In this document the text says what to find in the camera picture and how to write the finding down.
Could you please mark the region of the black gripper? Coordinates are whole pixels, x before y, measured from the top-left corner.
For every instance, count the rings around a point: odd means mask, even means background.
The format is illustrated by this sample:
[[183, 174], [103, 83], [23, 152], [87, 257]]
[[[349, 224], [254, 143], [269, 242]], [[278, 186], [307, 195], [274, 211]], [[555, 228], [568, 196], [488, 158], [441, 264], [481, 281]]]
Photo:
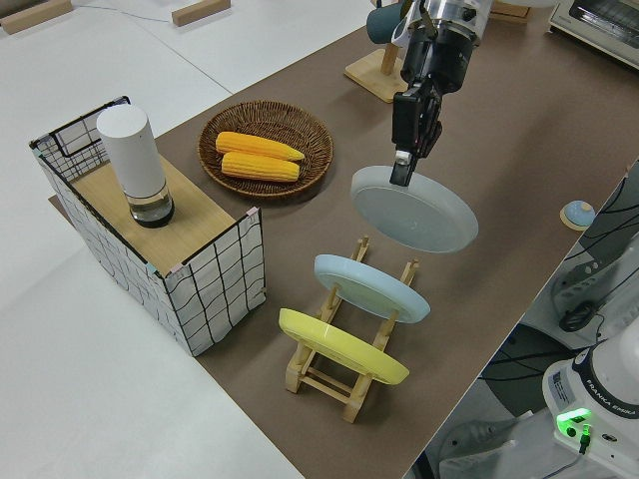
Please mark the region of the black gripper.
[[464, 34], [443, 25], [434, 38], [424, 27], [412, 32], [401, 68], [408, 85], [429, 81], [424, 110], [416, 89], [393, 97], [392, 135], [395, 156], [390, 182], [407, 187], [417, 158], [425, 159], [439, 139], [441, 96], [458, 91], [464, 81], [474, 42]]

